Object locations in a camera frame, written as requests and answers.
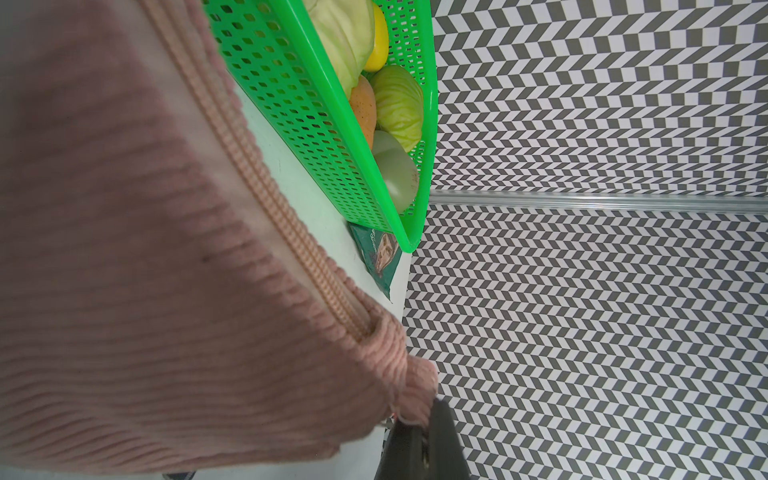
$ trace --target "green plastic basket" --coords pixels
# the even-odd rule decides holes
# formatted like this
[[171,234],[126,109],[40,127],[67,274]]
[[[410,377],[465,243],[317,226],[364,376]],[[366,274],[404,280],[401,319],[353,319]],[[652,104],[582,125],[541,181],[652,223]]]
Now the green plastic basket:
[[437,141],[437,68],[429,0],[377,0],[389,25],[387,64],[424,91],[420,173],[413,205],[398,215],[368,143],[301,0],[203,0],[230,73],[350,222],[419,245]]

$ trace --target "chevron patterned wall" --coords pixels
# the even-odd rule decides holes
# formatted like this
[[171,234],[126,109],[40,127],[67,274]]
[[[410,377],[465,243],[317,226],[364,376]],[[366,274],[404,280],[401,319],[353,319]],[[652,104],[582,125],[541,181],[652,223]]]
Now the chevron patterned wall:
[[439,189],[765,195],[768,4],[432,0]]

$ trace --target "patterned floor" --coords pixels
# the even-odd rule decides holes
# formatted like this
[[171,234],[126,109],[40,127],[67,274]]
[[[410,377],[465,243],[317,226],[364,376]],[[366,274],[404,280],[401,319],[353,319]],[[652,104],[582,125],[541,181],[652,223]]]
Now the patterned floor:
[[768,477],[768,219],[431,208],[403,322],[475,478]]

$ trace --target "snack package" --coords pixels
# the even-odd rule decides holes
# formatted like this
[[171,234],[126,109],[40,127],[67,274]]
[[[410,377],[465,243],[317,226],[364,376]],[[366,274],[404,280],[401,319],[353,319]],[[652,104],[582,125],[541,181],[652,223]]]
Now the snack package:
[[389,298],[389,286],[392,285],[402,255],[395,236],[354,223],[348,223],[347,226],[368,273],[376,281],[379,290]]

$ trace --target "cabbage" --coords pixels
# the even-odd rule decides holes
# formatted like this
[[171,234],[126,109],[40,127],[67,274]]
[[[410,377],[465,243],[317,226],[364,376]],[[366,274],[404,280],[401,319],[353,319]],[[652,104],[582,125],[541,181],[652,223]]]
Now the cabbage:
[[371,0],[303,0],[347,99],[373,51]]
[[376,96],[379,127],[388,131],[406,152],[422,139],[424,92],[399,65],[384,65],[370,80]]

